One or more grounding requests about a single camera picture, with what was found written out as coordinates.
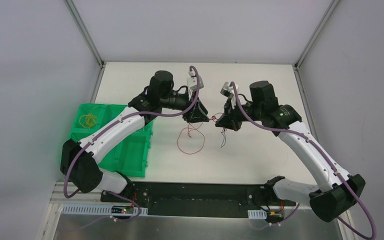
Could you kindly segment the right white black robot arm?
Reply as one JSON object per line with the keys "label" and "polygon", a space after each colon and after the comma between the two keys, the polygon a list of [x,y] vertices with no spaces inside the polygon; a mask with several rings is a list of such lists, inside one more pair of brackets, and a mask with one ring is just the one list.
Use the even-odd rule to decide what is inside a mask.
{"label": "right white black robot arm", "polygon": [[302,117],[290,105],[279,104],[274,87],[266,80],[249,86],[251,101],[240,104],[237,86],[226,82],[220,93],[227,97],[216,127],[238,131],[243,122],[257,124],[284,142],[309,170],[316,184],[277,176],[264,185],[264,200],[282,200],[310,207],[324,222],[331,222],[357,203],[365,187],[360,174],[351,175],[314,139]]}

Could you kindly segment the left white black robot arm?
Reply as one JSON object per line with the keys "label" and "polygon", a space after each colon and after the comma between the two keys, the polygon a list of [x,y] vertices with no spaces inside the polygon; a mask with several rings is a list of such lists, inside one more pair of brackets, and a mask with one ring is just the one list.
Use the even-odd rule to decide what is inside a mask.
{"label": "left white black robot arm", "polygon": [[99,167],[103,158],[125,138],[147,126],[156,117],[182,116],[187,123],[209,122],[208,111],[199,99],[203,80],[195,66],[188,71],[186,91],[174,90],[173,75],[158,70],[149,85],[134,97],[121,113],[96,132],[79,141],[68,139],[62,145],[60,171],[64,174],[63,194],[70,199],[78,192],[112,192],[120,202],[132,198],[129,179],[120,172]]}

